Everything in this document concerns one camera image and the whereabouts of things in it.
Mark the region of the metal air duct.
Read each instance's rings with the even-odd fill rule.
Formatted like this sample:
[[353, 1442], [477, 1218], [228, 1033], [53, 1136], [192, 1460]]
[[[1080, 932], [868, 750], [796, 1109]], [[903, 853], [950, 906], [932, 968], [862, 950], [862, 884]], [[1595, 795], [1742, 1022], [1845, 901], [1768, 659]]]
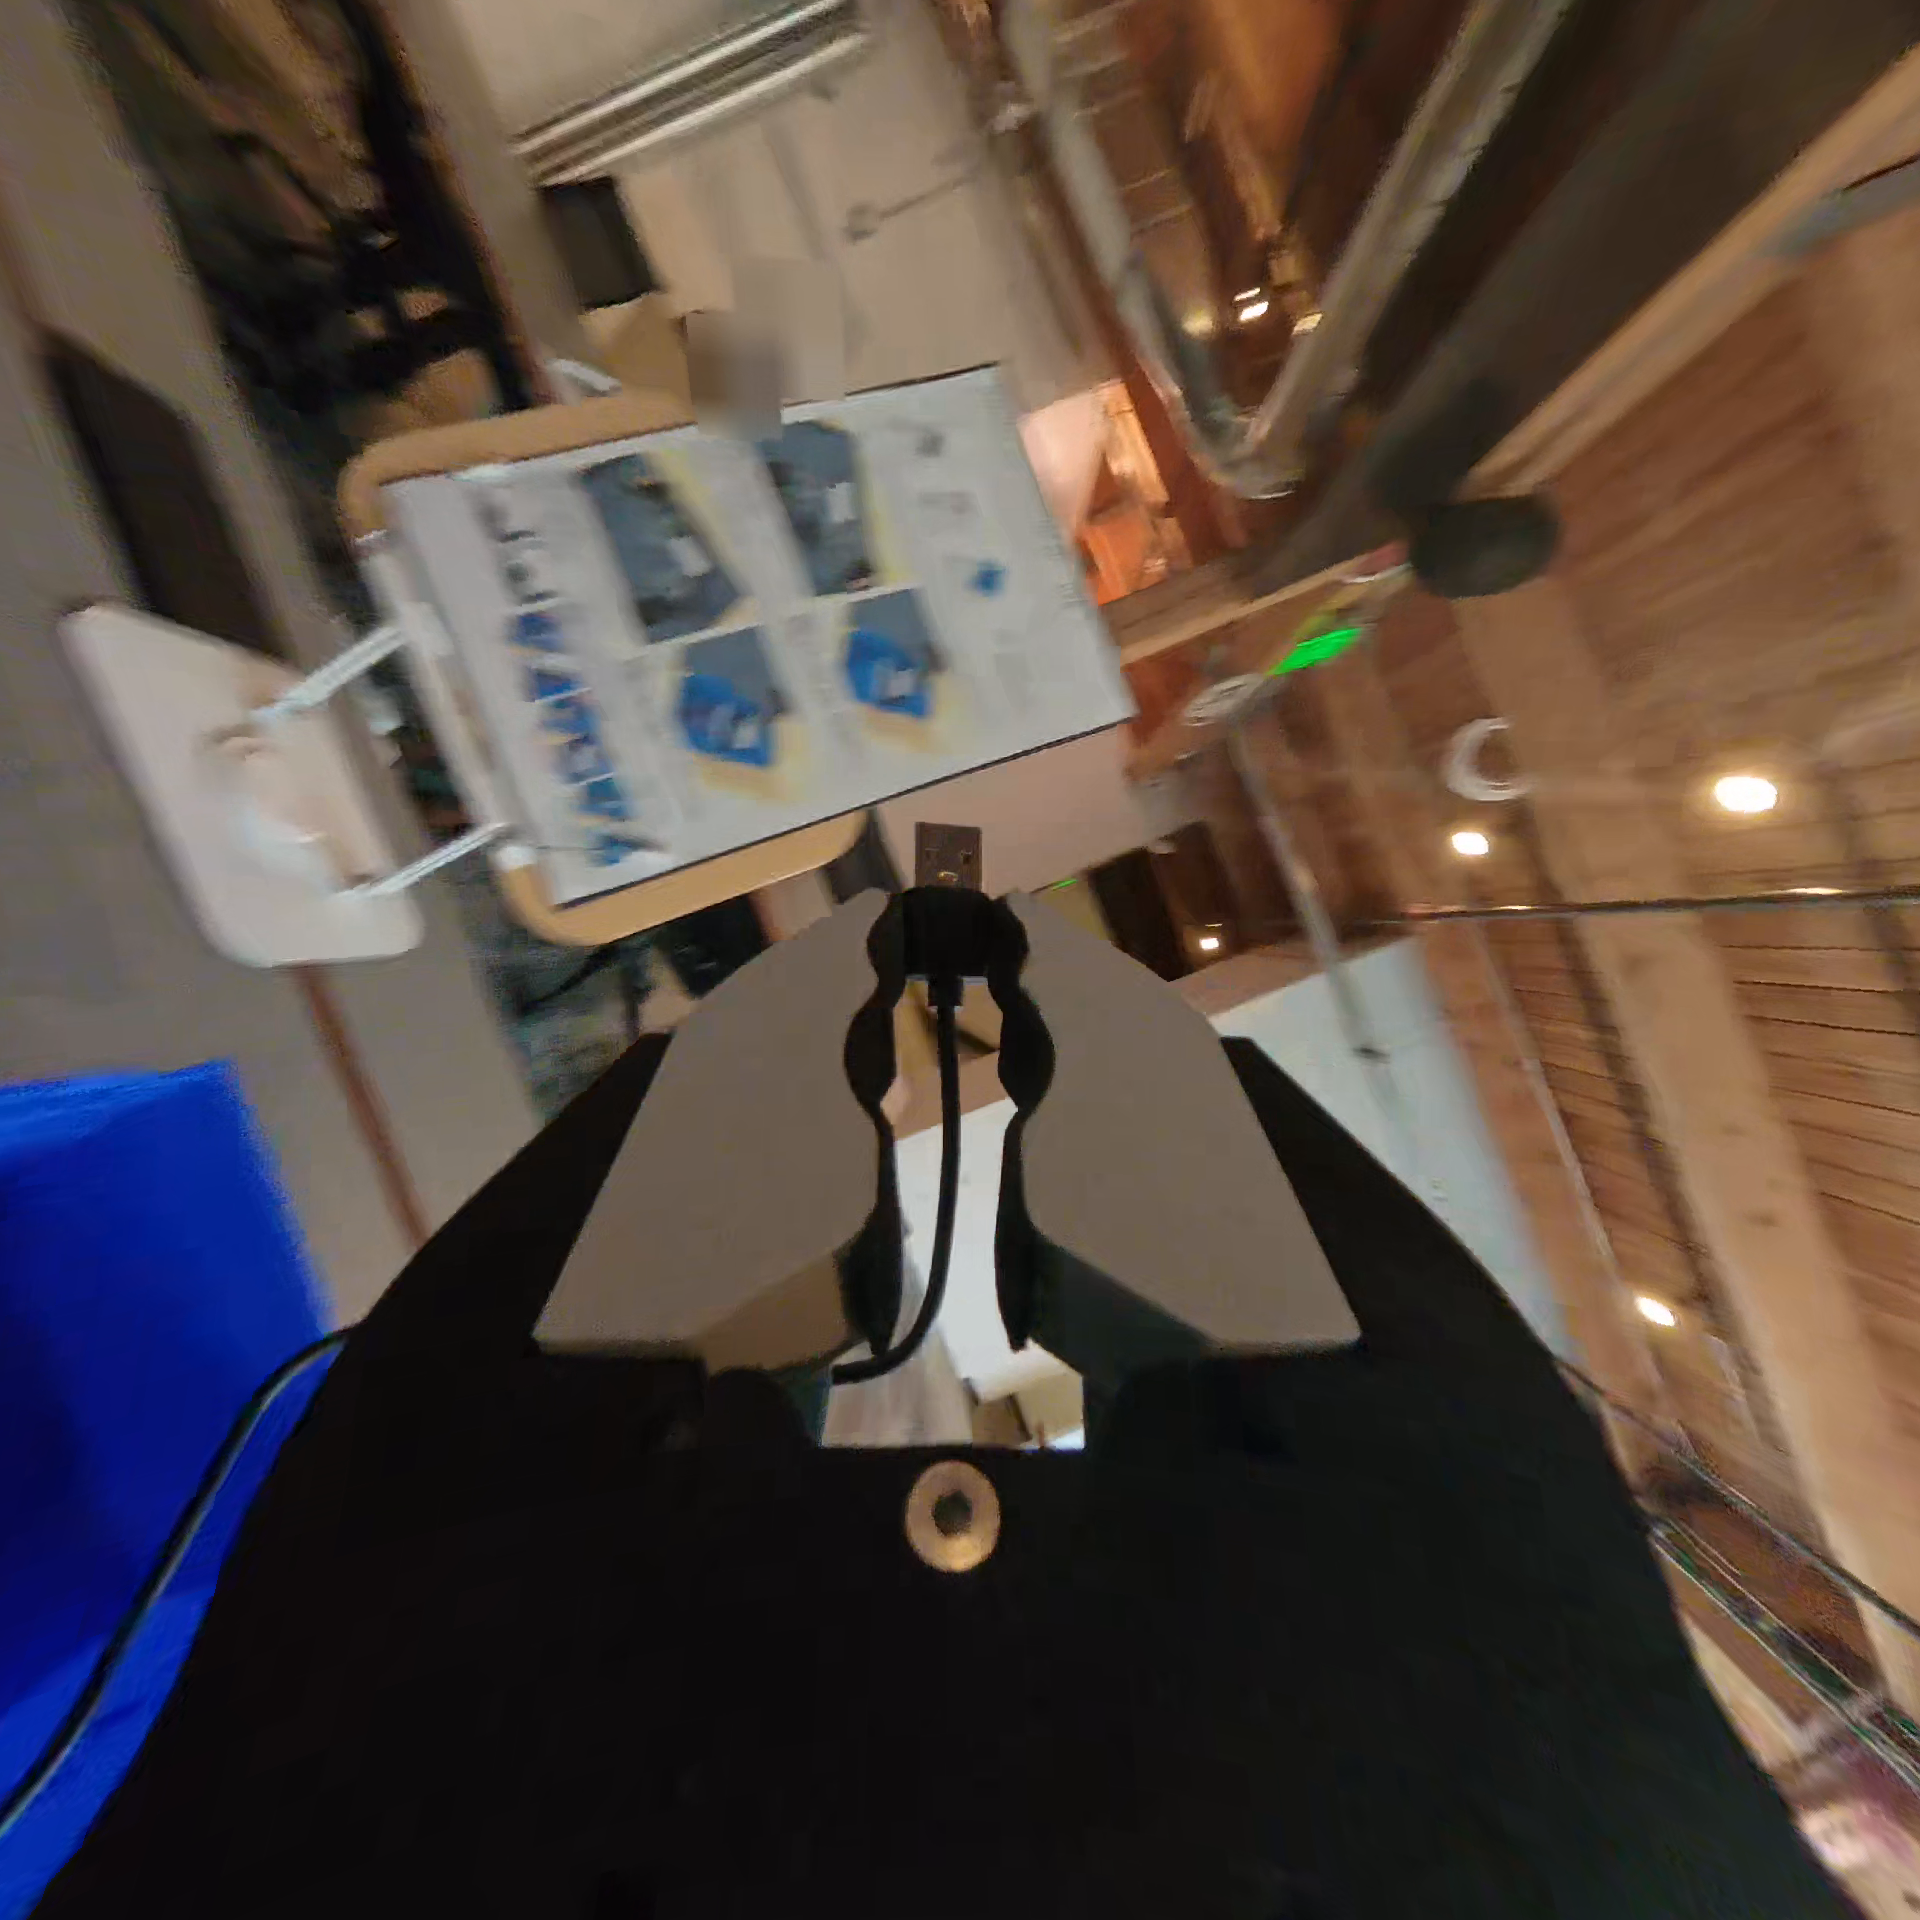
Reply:
[[991, 4], [1093, 276], [1190, 462], [1293, 492], [1573, 4]]

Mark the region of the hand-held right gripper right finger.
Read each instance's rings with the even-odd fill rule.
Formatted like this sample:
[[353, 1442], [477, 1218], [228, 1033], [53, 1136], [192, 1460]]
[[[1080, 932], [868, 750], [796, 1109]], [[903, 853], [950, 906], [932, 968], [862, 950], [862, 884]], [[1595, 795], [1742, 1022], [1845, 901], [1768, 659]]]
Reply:
[[1336, 1354], [1358, 1317], [1212, 1022], [1036, 896], [998, 904], [995, 1291], [1012, 1352], [1105, 1387]]

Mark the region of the instruction poster board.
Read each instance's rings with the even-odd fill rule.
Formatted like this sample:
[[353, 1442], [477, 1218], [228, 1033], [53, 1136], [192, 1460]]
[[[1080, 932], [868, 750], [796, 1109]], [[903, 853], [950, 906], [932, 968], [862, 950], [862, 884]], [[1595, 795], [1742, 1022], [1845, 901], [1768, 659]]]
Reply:
[[556, 906], [1136, 718], [995, 369], [381, 499]]

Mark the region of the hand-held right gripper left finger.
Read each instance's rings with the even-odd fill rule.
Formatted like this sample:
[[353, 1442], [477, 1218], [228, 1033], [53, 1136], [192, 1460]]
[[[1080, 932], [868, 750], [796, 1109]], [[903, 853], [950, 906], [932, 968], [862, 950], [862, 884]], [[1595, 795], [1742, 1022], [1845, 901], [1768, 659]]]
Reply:
[[673, 1028], [534, 1323], [551, 1354], [777, 1372], [891, 1349], [896, 899], [865, 892]]

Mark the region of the metal duct pipe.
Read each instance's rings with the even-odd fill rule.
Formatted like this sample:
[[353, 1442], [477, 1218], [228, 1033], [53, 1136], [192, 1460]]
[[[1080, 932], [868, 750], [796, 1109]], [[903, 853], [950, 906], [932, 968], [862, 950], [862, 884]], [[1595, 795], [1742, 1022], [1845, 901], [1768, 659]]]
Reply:
[[511, 154], [537, 185], [611, 177], [819, 90], [871, 49], [860, 2], [782, 4], [516, 133]]

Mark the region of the blue plastic bin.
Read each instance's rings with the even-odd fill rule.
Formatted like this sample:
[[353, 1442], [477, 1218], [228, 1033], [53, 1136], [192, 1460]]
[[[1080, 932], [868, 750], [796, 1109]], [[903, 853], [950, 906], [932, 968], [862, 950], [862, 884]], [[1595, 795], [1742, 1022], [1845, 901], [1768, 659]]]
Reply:
[[237, 1073], [5, 1086], [3, 1788], [37, 1770], [321, 1283]]

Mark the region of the black rectangular desk panel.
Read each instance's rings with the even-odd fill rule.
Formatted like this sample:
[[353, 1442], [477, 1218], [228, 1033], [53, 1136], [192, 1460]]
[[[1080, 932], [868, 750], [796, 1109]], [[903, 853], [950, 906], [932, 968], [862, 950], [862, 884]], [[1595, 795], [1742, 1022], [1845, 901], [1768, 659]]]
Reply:
[[254, 657], [289, 660], [192, 425], [59, 332], [39, 336], [39, 360], [127, 564], [134, 602]]

